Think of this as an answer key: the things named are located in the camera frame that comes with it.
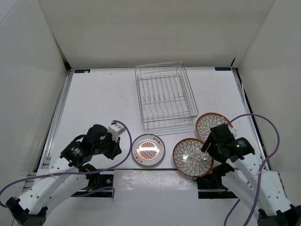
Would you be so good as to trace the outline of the orange sunburst plate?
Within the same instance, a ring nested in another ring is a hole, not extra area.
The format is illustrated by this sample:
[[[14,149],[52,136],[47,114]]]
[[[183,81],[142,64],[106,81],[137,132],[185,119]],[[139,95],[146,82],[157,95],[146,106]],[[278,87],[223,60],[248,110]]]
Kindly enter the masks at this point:
[[[164,159],[166,146],[159,136],[150,133],[142,134],[134,140],[131,154],[139,165],[154,167]]]

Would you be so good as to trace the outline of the flower pattern plate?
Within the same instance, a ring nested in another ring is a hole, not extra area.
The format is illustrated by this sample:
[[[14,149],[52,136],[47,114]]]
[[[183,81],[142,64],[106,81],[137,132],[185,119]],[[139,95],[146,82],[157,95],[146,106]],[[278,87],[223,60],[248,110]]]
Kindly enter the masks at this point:
[[[201,115],[196,121],[196,133],[202,142],[205,142],[211,132],[211,128],[221,124],[230,124],[230,121],[219,113],[205,113]]]

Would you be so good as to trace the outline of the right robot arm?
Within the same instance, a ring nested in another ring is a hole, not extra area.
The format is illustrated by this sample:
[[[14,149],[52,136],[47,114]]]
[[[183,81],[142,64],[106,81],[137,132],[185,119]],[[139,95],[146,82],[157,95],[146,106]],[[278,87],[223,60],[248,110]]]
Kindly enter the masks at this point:
[[[211,128],[201,150],[220,163],[212,169],[213,186],[232,191],[249,208],[248,218],[255,217],[259,226],[301,224],[301,207],[285,197],[248,140],[235,138],[227,124]]]

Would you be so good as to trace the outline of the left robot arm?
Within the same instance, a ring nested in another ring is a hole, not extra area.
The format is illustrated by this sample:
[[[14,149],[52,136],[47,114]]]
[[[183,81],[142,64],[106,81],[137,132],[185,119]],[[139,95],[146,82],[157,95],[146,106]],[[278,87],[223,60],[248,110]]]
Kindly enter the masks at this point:
[[[60,153],[47,175],[6,206],[21,226],[41,226],[50,211],[82,188],[98,185],[100,171],[89,164],[95,155],[113,160],[121,154],[120,135],[125,127],[113,121],[106,128],[95,124],[86,134],[75,137]]]

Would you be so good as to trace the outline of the white plate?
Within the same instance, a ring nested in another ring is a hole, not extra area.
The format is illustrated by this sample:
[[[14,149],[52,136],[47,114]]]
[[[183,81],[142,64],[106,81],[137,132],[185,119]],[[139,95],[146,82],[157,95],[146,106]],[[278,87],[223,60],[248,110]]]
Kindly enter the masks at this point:
[[[173,163],[184,175],[203,177],[214,165],[214,158],[202,152],[203,142],[196,138],[186,138],[179,141],[173,149]]]

